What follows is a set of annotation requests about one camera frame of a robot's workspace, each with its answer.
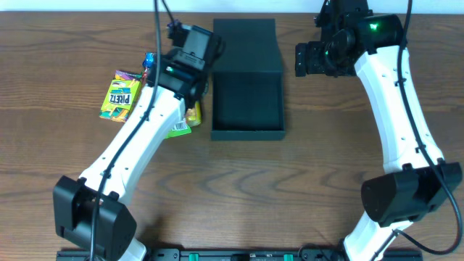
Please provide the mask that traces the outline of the red KitKat Milo bar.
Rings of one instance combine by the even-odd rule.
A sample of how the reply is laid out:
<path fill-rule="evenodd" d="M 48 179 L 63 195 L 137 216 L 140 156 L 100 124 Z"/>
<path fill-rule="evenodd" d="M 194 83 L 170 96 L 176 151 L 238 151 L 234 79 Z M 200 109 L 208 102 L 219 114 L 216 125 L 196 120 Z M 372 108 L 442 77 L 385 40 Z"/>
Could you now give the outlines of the red KitKat Milo bar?
<path fill-rule="evenodd" d="M 142 75 L 141 75 L 141 82 L 142 82 L 143 84 L 145 84 L 149 72 L 150 72 L 150 69 L 149 69 L 149 68 L 146 68 L 146 69 L 143 71 L 143 73 L 142 73 Z"/>

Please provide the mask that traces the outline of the dark green box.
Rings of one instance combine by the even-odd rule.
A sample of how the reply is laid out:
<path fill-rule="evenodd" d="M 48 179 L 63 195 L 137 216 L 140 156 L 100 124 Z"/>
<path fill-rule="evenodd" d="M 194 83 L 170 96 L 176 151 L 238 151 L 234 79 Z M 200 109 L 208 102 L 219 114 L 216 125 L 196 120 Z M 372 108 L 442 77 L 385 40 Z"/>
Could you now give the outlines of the dark green box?
<path fill-rule="evenodd" d="M 213 141 L 279 141 L 286 135 L 283 63 L 274 19 L 215 19 L 226 43 L 212 72 Z"/>

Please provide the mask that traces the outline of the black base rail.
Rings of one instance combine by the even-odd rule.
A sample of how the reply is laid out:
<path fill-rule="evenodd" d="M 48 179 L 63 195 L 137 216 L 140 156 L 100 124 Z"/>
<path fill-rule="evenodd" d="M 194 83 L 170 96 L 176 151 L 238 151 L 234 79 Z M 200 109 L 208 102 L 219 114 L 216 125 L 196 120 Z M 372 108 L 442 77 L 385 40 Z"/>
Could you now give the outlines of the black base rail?
<path fill-rule="evenodd" d="M 89 260 L 84 251 L 58 251 L 56 261 Z M 155 249 L 142 260 L 149 261 L 323 261 L 348 260 L 341 251 L 306 248 L 299 251 L 246 251 L 246 250 L 179 250 Z M 423 261 L 423 255 L 415 250 L 387 250 L 382 261 Z"/>

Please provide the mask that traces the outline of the green gummy candy bag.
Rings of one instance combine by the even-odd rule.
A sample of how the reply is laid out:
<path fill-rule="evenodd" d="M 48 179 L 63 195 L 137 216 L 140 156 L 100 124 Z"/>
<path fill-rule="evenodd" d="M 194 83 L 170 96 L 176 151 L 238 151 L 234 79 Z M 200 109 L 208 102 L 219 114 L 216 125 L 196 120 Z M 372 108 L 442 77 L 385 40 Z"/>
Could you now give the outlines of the green gummy candy bag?
<path fill-rule="evenodd" d="M 184 136 L 190 133 L 191 133 L 191 127 L 188 125 L 187 120 L 183 119 L 173 126 L 173 128 L 169 131 L 166 138 Z"/>

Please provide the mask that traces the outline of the yellow Mentos bottle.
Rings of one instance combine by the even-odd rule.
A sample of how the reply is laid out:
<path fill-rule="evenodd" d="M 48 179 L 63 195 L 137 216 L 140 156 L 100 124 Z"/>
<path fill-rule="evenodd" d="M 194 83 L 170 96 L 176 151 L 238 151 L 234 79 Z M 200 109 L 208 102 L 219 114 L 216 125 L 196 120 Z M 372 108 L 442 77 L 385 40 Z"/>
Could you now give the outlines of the yellow Mentos bottle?
<path fill-rule="evenodd" d="M 200 101 L 197 101 L 193 108 L 187 109 L 185 119 L 189 127 L 196 127 L 202 123 L 202 111 Z"/>

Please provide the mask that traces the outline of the yellow Pretz snack box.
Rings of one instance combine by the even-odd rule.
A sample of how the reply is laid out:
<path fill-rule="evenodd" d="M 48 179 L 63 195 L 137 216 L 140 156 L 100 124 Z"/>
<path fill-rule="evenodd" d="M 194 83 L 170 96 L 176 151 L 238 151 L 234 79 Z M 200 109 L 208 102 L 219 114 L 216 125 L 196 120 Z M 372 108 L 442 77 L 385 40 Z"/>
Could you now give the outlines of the yellow Pretz snack box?
<path fill-rule="evenodd" d="M 142 75 L 116 70 L 100 109 L 99 117 L 125 123 L 138 101 Z"/>

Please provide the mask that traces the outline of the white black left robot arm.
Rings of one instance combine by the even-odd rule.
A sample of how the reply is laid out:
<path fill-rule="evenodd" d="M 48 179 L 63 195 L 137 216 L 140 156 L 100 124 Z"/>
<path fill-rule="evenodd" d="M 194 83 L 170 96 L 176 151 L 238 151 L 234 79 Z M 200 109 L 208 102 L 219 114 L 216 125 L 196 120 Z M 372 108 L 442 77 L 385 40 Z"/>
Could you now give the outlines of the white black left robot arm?
<path fill-rule="evenodd" d="M 115 138 L 78 178 L 63 175 L 52 192 L 58 236 L 86 249 L 82 260 L 145 260 L 128 210 L 150 159 L 168 133 L 207 92 L 223 39 L 200 28 L 156 54 L 138 103 Z"/>

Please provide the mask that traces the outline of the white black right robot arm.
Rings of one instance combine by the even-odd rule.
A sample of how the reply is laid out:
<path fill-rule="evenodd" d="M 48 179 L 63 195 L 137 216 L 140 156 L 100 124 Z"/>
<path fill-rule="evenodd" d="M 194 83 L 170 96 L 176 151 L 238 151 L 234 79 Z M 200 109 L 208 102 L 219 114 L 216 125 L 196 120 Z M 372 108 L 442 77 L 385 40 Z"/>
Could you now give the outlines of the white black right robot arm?
<path fill-rule="evenodd" d="M 410 75 L 406 30 L 394 14 L 324 7 L 319 41 L 295 50 L 299 77 L 358 77 L 368 95 L 384 157 L 384 174 L 361 187 L 364 213 L 343 241 L 346 260 L 380 260 L 405 229 L 452 201 L 463 178 L 448 163 L 426 124 Z"/>

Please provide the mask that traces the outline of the blue Oreo cookie pack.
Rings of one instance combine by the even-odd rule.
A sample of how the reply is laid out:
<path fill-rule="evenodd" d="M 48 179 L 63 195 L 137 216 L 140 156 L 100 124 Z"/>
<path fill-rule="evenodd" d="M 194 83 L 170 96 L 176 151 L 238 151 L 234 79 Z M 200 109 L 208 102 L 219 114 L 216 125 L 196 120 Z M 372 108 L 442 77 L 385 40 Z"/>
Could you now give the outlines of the blue Oreo cookie pack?
<path fill-rule="evenodd" d="M 155 53 L 147 52 L 143 60 L 142 66 L 144 69 L 149 70 L 156 64 Z"/>

